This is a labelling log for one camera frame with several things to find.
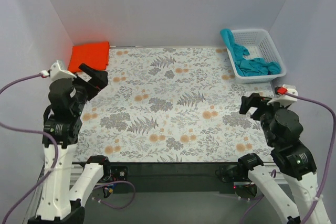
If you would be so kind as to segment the orange t-shirt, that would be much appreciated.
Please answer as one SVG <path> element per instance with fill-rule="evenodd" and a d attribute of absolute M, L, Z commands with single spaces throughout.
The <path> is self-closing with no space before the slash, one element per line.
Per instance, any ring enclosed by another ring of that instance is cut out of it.
<path fill-rule="evenodd" d="M 81 72 L 79 66 L 82 63 L 96 70 L 106 70 L 109 65 L 109 50 L 108 41 L 73 46 L 68 70 Z"/>

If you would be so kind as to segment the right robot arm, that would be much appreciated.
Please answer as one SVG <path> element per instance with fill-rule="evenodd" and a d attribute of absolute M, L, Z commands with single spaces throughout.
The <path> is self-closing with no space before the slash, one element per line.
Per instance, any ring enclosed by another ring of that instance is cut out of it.
<path fill-rule="evenodd" d="M 255 108 L 251 118 L 261 123 L 271 156 L 290 187 L 292 198 L 280 188 L 255 153 L 238 160 L 238 176 L 251 180 L 267 198 L 283 223 L 330 223 L 322 200 L 326 182 L 317 181 L 317 166 L 309 149 L 300 141 L 303 126 L 288 108 L 299 99 L 296 90 L 280 88 L 277 97 L 258 93 L 241 98 L 240 114 Z"/>

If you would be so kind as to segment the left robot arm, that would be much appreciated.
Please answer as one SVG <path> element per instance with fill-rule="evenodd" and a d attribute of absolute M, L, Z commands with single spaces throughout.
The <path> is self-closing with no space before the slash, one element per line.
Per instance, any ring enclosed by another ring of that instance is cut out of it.
<path fill-rule="evenodd" d="M 83 173 L 70 188 L 74 152 L 82 127 L 81 115 L 85 104 L 108 85 L 108 73 L 82 63 L 79 69 L 90 79 L 53 64 L 49 73 L 49 107 L 44 114 L 42 144 L 45 175 L 40 203 L 28 223 L 83 223 L 85 204 L 98 181 L 106 182 L 112 170 L 108 158 L 94 156 L 87 161 Z"/>

